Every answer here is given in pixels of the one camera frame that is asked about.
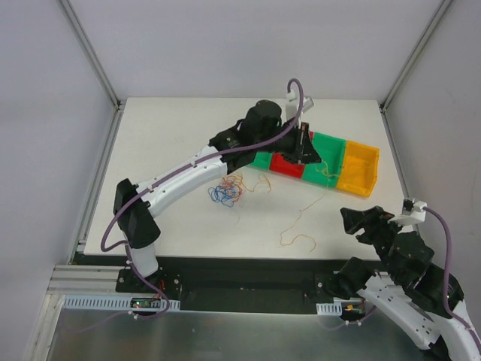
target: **white wall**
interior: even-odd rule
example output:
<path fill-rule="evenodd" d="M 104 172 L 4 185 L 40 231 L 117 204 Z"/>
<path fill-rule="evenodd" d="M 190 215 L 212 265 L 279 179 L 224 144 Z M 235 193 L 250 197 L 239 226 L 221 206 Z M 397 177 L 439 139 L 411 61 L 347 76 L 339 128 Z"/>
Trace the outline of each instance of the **white wall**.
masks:
<path fill-rule="evenodd" d="M 410 195 L 451 226 L 453 272 L 481 329 L 481 2 L 457 1 L 387 113 Z M 430 217 L 425 240 L 444 258 Z"/>
<path fill-rule="evenodd" d="M 120 98 L 383 100 L 440 0 L 73 0 Z"/>
<path fill-rule="evenodd" d="M 22 359 L 113 108 L 53 0 L 0 3 L 0 359 Z"/>

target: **white panel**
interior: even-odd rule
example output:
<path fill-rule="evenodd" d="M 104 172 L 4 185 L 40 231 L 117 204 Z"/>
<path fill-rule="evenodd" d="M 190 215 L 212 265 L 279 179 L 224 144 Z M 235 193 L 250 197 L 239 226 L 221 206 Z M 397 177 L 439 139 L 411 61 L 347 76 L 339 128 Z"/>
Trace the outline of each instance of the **white panel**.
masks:
<path fill-rule="evenodd" d="M 113 112 L 54 1 L 1 2 L 0 14 L 0 359 L 10 361 L 23 359 L 65 261 Z"/>
<path fill-rule="evenodd" d="M 383 100 L 439 0 L 74 0 L 119 96 Z"/>
<path fill-rule="evenodd" d="M 111 221 L 117 183 L 129 177 L 137 183 L 186 161 L 210 138 L 245 117 L 258 99 L 130 98 L 119 127 L 104 184 L 88 235 L 85 253 L 102 254 L 100 240 Z M 315 100 L 303 120 L 314 132 L 368 144 L 380 149 L 377 184 L 368 199 L 267 173 L 271 191 L 259 185 L 245 192 L 232 208 L 209 197 L 213 180 L 169 206 L 156 218 L 162 231 L 155 243 L 160 256 L 207 256 L 298 259 L 379 259 L 374 248 L 344 233 L 342 207 L 368 209 L 381 205 L 400 211 L 401 185 L 375 101 Z M 252 189 L 261 171 L 240 170 Z M 299 210 L 314 201 L 296 227 Z M 109 244 L 123 238 L 115 225 Z M 109 254 L 123 254 L 123 247 Z"/>
<path fill-rule="evenodd" d="M 451 226 L 453 272 L 478 329 L 481 313 L 481 2 L 456 2 L 389 108 L 410 195 Z M 422 234 L 445 254 L 443 230 L 427 216 Z"/>

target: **orange bin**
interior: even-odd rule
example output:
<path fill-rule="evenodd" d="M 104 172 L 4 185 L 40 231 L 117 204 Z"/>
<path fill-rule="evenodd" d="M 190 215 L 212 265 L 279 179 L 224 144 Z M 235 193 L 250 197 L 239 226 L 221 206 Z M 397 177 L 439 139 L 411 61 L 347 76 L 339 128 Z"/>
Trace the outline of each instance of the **orange bin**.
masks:
<path fill-rule="evenodd" d="M 368 197 L 377 181 L 379 149 L 346 141 L 343 168 L 336 188 Z"/>

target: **metal frame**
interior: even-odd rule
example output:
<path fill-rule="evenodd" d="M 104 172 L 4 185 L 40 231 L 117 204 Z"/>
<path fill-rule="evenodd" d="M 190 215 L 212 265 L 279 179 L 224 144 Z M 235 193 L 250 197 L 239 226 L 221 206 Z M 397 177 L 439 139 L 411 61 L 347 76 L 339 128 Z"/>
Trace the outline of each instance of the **metal frame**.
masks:
<path fill-rule="evenodd" d="M 399 75 L 396 77 L 396 80 L 385 97 L 385 100 L 380 106 L 386 133 L 388 135 L 393 154 L 395 155 L 395 164 L 405 195 L 408 195 L 407 185 L 402 172 L 398 152 L 389 129 L 389 122 L 385 116 L 386 109 L 392 103 L 392 100 L 395 98 L 400 86 L 405 81 L 413 66 L 422 55 L 427 43 L 431 40 L 432 35 L 439 26 L 441 20 L 448 13 L 448 10 L 451 8 L 451 5 L 454 1 L 455 0 L 442 0 L 440 2 L 420 39 L 416 43 L 416 46 L 413 48 L 413 51 L 408 56 L 407 61 L 404 63 Z M 57 0 L 57 2 L 67 21 L 69 22 L 73 33 L 79 41 L 79 45 L 82 48 L 84 55 L 92 66 L 95 76 L 101 82 L 104 91 L 116 110 L 105 138 L 101 157 L 97 164 L 95 177 L 93 178 L 92 184 L 89 188 L 89 195 L 77 227 L 76 236 L 74 239 L 75 244 L 72 247 L 72 252 L 69 258 L 69 262 L 72 262 L 74 261 L 75 256 L 82 256 L 84 241 L 89 231 L 93 211 L 95 210 L 95 204 L 97 202 L 101 185 L 107 171 L 107 165 L 112 153 L 120 121 L 122 119 L 125 101 L 121 102 L 118 99 L 115 89 L 109 81 L 104 67 L 97 57 L 96 52 L 94 51 L 93 46 L 88 39 L 87 34 L 82 27 L 70 1 Z M 97 256 L 95 259 L 106 264 L 106 262 L 104 262 L 106 258 L 103 256 Z M 59 313 L 65 300 L 65 295 L 118 295 L 118 293 L 115 293 L 115 286 L 117 275 L 120 269 L 122 269 L 120 266 L 108 265 L 57 265 L 53 270 L 53 275 L 47 289 L 47 294 L 42 305 L 37 325 L 35 327 L 34 338 L 29 346 L 26 359 L 34 361 L 43 361 L 47 359 L 50 343 L 53 338 L 54 330 L 57 326 Z M 398 295 L 404 296 L 404 292 L 402 292 L 400 287 L 396 287 L 394 285 L 391 285 L 391 287 Z M 145 294 L 123 293 L 122 296 L 145 296 Z"/>

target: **tabletop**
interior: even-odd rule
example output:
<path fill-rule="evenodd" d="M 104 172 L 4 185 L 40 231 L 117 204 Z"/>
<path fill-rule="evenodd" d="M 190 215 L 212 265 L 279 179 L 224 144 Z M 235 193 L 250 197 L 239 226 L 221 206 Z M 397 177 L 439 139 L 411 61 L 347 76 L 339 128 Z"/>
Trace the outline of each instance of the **tabletop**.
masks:
<path fill-rule="evenodd" d="M 281 107 L 285 100 L 272 99 Z M 193 156 L 218 132 L 245 117 L 258 99 L 129 98 L 98 197 L 85 254 L 105 254 L 100 240 L 112 219 L 116 184 L 164 173 Z M 401 211 L 403 192 L 376 101 L 315 100 L 303 117 L 310 130 L 380 149 L 378 178 L 369 198 L 244 167 L 246 189 L 233 207 L 212 201 L 212 181 L 167 208 L 158 256 L 277 259 L 378 259 L 372 246 L 346 235 L 339 210 L 380 205 Z M 123 239 L 114 227 L 107 244 Z M 124 254 L 122 247 L 107 253 Z"/>

